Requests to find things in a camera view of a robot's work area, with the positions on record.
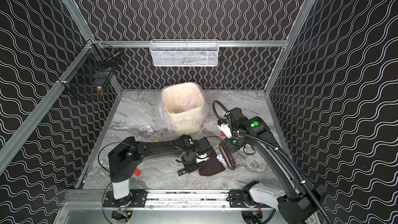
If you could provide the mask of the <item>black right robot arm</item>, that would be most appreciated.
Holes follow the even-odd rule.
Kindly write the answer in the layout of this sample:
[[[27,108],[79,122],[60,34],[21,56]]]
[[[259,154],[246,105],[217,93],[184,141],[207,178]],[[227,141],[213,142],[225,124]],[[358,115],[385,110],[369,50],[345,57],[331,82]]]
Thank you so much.
[[[245,117],[240,108],[226,112],[218,121],[226,135],[221,142],[221,153],[231,170],[236,167],[232,154],[250,145],[274,172],[283,187],[281,192],[253,181],[243,188],[245,203],[263,203],[278,210],[289,224],[301,224],[319,211],[327,223],[332,223],[321,202],[326,196],[323,185],[314,185],[305,177],[290,157],[276,142],[268,125],[258,116]]]

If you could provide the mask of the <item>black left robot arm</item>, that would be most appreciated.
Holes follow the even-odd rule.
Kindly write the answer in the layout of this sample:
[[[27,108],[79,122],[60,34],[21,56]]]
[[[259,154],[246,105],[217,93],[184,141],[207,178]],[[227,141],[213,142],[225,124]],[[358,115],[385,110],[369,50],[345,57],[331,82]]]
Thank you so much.
[[[113,197],[120,200],[130,195],[129,180],[145,160],[180,158],[183,169],[178,173],[192,173],[210,159],[213,151],[207,138],[194,140],[189,135],[162,142],[138,142],[128,137],[108,153]]]

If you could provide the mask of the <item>brown cartoon-face hand broom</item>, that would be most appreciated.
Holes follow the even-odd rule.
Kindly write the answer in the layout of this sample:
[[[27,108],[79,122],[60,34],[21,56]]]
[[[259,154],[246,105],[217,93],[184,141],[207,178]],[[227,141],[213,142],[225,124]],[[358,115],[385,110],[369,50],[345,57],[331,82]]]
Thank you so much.
[[[231,151],[227,147],[227,145],[222,141],[220,143],[220,151],[222,154],[223,159],[225,160],[227,167],[231,170],[234,171],[236,169],[236,161],[232,156]]]

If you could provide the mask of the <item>brown plastic dustpan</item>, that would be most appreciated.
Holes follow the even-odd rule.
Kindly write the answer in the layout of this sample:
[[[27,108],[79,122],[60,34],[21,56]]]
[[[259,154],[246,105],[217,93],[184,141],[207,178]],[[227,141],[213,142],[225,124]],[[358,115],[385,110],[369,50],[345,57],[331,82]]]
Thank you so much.
[[[215,151],[198,156],[191,152],[181,159],[184,168],[177,171],[178,176],[198,171],[201,176],[213,176],[225,170],[225,166],[217,159]]]

